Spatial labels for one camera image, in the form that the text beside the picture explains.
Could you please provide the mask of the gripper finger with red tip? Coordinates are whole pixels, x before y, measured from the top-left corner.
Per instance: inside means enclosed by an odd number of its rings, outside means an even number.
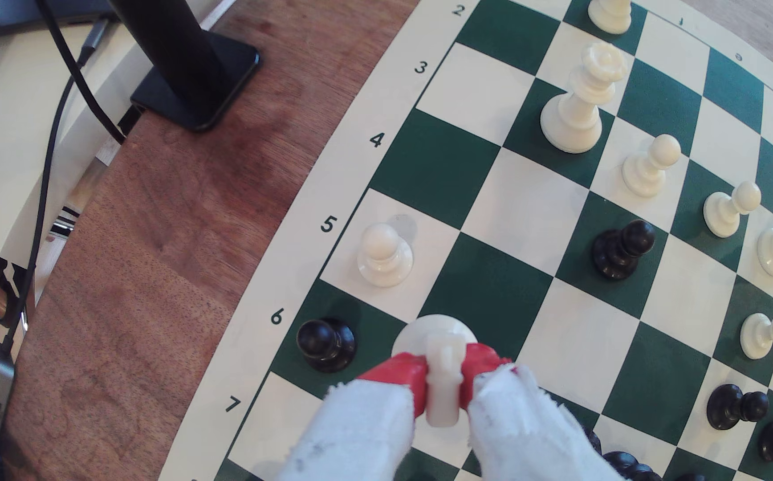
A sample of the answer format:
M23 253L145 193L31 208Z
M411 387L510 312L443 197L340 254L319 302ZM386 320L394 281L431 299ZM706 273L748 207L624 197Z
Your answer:
M402 353L328 389L278 480L392 480L427 397L427 361Z
M484 480L623 480L530 367L471 343L461 372L459 401Z

